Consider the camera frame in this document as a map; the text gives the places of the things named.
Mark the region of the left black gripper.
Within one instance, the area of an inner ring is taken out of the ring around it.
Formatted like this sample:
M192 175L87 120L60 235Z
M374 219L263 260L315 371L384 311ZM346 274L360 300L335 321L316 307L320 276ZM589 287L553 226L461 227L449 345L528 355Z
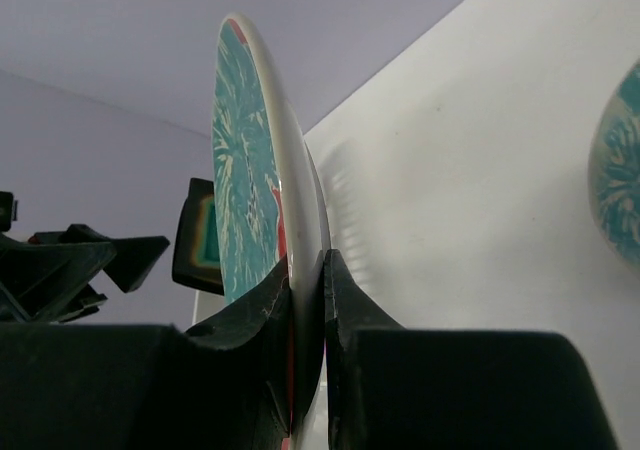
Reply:
M90 281L104 269L123 293L140 288L169 247L164 236L65 243L57 235L18 241L6 235L18 201L1 193L1 321L68 323L99 311L107 297Z

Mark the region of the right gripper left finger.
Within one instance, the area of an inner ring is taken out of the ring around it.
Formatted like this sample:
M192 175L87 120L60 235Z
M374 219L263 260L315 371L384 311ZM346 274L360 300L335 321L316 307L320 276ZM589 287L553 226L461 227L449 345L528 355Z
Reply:
M5 449L277 449L290 431L285 262L187 331L5 324Z

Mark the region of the small red teal floral plate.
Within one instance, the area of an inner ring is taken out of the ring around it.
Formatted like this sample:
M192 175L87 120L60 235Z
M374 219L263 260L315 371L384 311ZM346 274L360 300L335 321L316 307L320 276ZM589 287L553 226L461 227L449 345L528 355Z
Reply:
M610 248L639 270L639 64L614 90L591 142L588 194Z

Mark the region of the large red teal floral plate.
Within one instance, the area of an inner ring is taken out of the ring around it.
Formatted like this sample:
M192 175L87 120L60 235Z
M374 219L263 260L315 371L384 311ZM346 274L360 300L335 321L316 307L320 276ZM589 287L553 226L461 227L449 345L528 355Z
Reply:
M317 172L277 67L259 31L226 16L217 42L212 114L215 213L227 302L287 264L293 320L292 449L310 426L323 360L319 288L330 247Z

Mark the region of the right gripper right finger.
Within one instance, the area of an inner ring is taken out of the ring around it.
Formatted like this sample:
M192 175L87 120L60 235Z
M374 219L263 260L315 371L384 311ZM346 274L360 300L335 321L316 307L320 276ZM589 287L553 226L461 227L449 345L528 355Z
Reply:
M614 449L586 363L563 335L415 330L324 260L333 449Z

